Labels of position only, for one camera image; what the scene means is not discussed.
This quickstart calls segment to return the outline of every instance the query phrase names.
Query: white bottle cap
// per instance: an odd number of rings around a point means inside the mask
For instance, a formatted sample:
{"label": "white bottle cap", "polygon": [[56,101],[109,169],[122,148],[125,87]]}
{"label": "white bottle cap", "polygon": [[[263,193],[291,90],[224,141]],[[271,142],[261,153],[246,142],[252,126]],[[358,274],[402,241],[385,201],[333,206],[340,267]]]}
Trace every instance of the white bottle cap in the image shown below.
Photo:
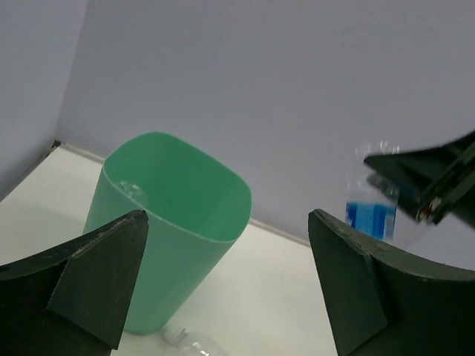
{"label": "white bottle cap", "polygon": [[163,338],[172,346],[177,346],[180,341],[183,340],[183,338],[188,334],[185,328],[174,325],[170,322],[162,327],[161,333]]}

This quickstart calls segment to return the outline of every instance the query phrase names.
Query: white surface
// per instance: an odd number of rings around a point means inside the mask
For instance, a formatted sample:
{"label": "white surface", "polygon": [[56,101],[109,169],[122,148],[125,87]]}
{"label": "white surface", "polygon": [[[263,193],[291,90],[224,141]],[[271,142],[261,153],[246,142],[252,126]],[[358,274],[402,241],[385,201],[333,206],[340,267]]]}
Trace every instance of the white surface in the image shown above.
{"label": "white surface", "polygon": [[0,200],[53,141],[85,9],[0,1]]}
{"label": "white surface", "polygon": [[[61,148],[0,203],[0,265],[82,233],[100,164]],[[310,248],[248,226],[175,315],[231,356],[335,356]],[[168,355],[158,335],[124,334],[114,356]]]}
{"label": "white surface", "polygon": [[105,156],[176,134],[249,183],[254,218],[306,238],[311,210],[344,216],[364,140],[475,129],[473,33],[474,0],[91,0],[59,138]]}

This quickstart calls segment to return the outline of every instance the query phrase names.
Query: bottle inside trash can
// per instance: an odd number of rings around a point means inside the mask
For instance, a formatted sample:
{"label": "bottle inside trash can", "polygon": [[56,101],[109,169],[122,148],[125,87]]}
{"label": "bottle inside trash can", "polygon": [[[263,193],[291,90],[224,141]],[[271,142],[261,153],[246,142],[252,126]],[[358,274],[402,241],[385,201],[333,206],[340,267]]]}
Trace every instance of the bottle inside trash can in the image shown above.
{"label": "bottle inside trash can", "polygon": [[364,165],[363,160],[371,153],[397,152],[399,147],[390,147],[387,142],[378,142],[375,145],[365,142],[356,148],[353,166],[347,175],[349,196],[346,223],[364,234],[388,243],[393,240],[399,191],[389,185],[386,194],[383,194],[371,186],[367,178],[372,171]]}
{"label": "bottle inside trash can", "polygon": [[167,324],[162,335],[175,348],[173,356],[229,356],[215,341],[200,332],[188,332],[183,327]]}

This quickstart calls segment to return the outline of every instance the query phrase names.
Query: white table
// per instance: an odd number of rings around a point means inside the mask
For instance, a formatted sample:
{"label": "white table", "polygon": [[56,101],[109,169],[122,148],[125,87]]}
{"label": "white table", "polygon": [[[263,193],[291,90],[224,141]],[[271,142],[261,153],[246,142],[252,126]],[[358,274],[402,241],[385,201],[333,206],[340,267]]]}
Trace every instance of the white table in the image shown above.
{"label": "white table", "polygon": [[[57,148],[0,203],[0,265],[82,233],[101,165]],[[310,248],[248,225],[174,316],[231,356],[337,355]],[[167,355],[124,333],[114,356]]]}

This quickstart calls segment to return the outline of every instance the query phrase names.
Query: black object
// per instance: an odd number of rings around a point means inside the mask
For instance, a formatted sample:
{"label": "black object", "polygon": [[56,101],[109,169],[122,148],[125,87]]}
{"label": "black object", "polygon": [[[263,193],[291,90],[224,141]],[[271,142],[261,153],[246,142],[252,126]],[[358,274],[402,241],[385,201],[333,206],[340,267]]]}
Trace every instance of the black object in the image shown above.
{"label": "black object", "polygon": [[339,356],[466,356],[475,350],[475,272],[409,254],[324,211],[312,246]]}
{"label": "black object", "polygon": [[0,266],[0,355],[106,356],[117,349],[148,233],[132,211]]}
{"label": "black object", "polygon": [[377,172],[370,184],[383,192],[387,181],[399,188],[398,206],[415,221],[438,224],[453,212],[475,228],[475,131],[435,148],[370,155],[364,163]]}

